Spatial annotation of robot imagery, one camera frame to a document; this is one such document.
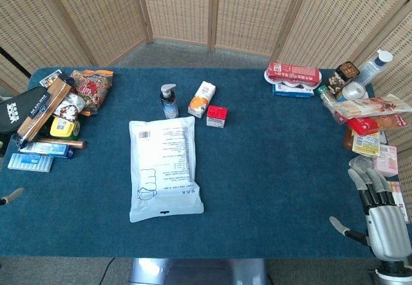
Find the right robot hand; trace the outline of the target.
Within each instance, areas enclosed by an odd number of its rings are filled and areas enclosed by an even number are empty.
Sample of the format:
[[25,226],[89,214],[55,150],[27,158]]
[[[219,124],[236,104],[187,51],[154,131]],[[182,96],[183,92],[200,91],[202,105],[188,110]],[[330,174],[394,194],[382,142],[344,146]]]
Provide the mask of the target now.
[[410,256],[406,222],[385,177],[374,169],[357,166],[349,168],[348,175],[359,194],[368,231],[362,234],[352,230],[333,216],[329,218],[332,226],[343,236],[370,247],[381,261],[397,262]]

